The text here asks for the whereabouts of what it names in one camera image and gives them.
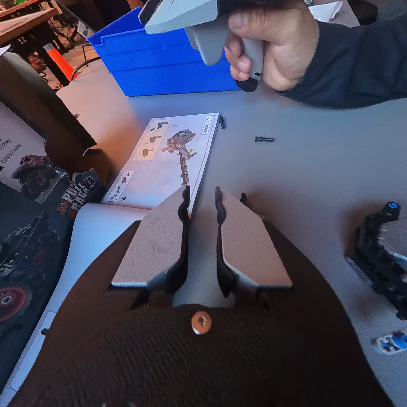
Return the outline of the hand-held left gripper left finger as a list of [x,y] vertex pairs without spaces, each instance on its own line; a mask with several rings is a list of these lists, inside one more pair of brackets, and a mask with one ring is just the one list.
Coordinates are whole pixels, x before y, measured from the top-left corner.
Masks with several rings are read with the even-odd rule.
[[187,277],[190,186],[181,186],[147,213],[111,281],[115,288],[175,294]]

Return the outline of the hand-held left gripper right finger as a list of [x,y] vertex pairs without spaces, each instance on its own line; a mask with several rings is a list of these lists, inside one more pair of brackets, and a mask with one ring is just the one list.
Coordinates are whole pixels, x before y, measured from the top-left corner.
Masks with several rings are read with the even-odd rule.
[[216,187],[217,279],[222,295],[293,288],[263,219],[223,187]]

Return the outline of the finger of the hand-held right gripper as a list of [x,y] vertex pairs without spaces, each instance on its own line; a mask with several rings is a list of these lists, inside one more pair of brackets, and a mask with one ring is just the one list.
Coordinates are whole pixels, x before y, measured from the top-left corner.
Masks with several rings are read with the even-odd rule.
[[149,0],[138,17],[147,34],[157,34],[210,22],[217,16],[217,0]]

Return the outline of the lego instruction booklet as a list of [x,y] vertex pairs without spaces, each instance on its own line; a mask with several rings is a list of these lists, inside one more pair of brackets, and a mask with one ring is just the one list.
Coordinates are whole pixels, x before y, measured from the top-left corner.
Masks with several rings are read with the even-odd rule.
[[1,391],[7,406],[32,369],[57,312],[90,264],[133,222],[189,185],[188,215],[200,188],[216,132],[218,113],[152,118],[131,157],[99,203],[78,211],[68,255],[56,288],[26,348]]

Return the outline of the person's right forearm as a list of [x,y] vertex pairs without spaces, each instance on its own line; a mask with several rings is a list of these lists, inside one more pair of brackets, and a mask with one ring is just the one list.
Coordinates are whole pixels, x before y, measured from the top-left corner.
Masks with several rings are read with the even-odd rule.
[[319,107],[361,108],[407,97],[407,16],[349,28],[318,22],[314,57],[297,85],[279,92]]

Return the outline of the monster truck lego box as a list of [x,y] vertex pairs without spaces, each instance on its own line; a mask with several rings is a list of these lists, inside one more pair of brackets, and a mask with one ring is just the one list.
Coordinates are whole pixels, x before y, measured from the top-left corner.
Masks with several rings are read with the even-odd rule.
[[33,67],[1,48],[0,383],[7,384],[61,276],[73,222],[106,192],[108,162]]

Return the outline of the white lego beam blue pins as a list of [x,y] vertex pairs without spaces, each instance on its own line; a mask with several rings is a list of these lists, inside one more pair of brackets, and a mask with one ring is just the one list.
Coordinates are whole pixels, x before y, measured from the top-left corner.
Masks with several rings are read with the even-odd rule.
[[394,355],[407,351],[407,330],[397,330],[381,337],[373,338],[374,349],[385,355]]

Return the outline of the person's right hand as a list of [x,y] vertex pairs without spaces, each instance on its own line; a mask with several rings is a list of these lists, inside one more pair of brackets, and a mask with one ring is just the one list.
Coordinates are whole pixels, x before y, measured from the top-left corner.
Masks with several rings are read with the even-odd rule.
[[251,58],[243,51],[243,39],[263,41],[262,80],[272,89],[293,89],[310,65],[319,39],[318,22],[304,1],[274,1],[235,10],[228,16],[231,34],[225,44],[231,76],[250,78]]

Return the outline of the blue plastic bin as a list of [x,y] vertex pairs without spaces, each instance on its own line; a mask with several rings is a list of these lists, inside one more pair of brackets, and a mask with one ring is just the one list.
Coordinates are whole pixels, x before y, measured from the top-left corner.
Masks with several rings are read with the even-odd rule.
[[149,35],[137,7],[88,38],[125,96],[240,90],[221,60],[206,65],[184,29]]

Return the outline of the white paper sheet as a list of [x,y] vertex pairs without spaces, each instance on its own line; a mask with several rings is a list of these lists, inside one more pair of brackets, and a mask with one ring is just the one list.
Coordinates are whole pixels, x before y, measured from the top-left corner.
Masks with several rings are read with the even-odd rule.
[[330,22],[339,12],[343,1],[335,1],[325,4],[313,4],[308,7],[313,18],[319,22]]

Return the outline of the orange traffic cone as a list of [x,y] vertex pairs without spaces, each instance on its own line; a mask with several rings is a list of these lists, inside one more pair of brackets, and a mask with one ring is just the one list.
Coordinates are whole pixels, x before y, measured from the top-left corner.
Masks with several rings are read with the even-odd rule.
[[68,83],[70,83],[72,81],[72,75],[74,75],[74,77],[76,75],[74,74],[74,68],[62,56],[58,49],[54,47],[52,43],[44,45],[43,48],[47,52],[49,57],[53,60],[53,62],[57,65],[57,67],[61,70],[64,76],[67,78]]

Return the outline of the wooden table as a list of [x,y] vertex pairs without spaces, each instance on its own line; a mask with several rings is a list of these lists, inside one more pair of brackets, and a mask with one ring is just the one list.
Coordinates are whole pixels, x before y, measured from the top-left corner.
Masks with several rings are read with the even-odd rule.
[[49,22],[59,16],[59,9],[53,7],[52,1],[46,1],[48,8],[25,13],[27,9],[38,6],[44,1],[24,1],[12,8],[1,11],[1,46],[16,45],[22,39],[24,45],[31,47],[54,74],[62,87],[68,86],[67,78],[49,57],[43,46],[52,43],[62,54],[68,50],[59,41],[53,25]]

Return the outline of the black lego frame assembly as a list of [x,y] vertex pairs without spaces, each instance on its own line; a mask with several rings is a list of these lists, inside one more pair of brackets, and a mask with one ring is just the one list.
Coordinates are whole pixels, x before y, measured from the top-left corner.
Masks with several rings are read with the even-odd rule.
[[366,216],[356,229],[354,247],[347,262],[365,276],[372,289],[407,318],[407,216],[406,208],[394,201]]

